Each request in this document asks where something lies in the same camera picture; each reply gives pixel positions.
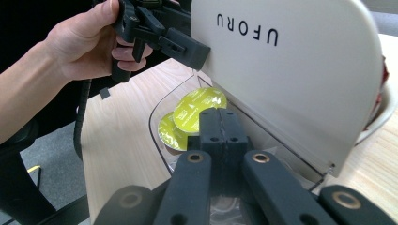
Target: finger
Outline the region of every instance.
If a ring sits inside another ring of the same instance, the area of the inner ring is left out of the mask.
[[[137,62],[132,62],[132,61],[119,61],[117,63],[117,66],[123,70],[126,71],[137,71],[140,70],[141,68],[145,67],[146,65],[146,59],[142,59],[140,63]]]
[[[132,57],[132,51],[133,48],[115,48],[112,50],[112,57],[122,61],[133,61],[134,58]],[[152,48],[146,45],[143,52],[143,58],[148,57],[152,52]]]
[[[95,5],[86,13],[75,17],[73,32],[84,38],[95,36],[104,26],[115,22],[119,11],[119,1],[108,0]]]
[[[116,37],[117,43],[123,45],[123,46],[134,46],[134,43],[128,43],[126,42],[121,36]]]

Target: black cable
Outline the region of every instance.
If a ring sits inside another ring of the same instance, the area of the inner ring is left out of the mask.
[[[80,102],[79,108],[76,116],[75,127],[73,131],[73,144],[76,151],[77,156],[83,161],[82,157],[82,128],[83,128],[83,121],[85,115],[85,108],[88,101],[88,96],[90,94],[90,87],[91,87],[91,79],[84,80],[82,85],[82,92],[80,95]]]

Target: floor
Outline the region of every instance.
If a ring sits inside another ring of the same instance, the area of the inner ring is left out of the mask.
[[[393,10],[395,14],[373,12],[381,34],[398,36],[398,7]],[[26,168],[41,166],[40,190],[56,209],[86,193],[83,163],[73,147],[73,128],[74,124],[62,127],[22,152]]]

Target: hand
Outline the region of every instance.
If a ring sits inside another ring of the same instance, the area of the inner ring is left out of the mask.
[[[132,44],[115,38],[110,26],[117,18],[119,2],[108,0],[59,23],[44,40],[47,51],[56,59],[61,75],[68,80],[83,80],[111,74],[112,56],[120,60],[119,67],[136,71],[146,64],[144,57],[152,50],[147,47],[140,63],[131,55]],[[128,48],[116,48],[116,40]]]

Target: white curved cover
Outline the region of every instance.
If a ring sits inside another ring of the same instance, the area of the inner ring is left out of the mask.
[[[195,0],[191,28],[214,83],[318,170],[340,172],[381,83],[360,1]]]

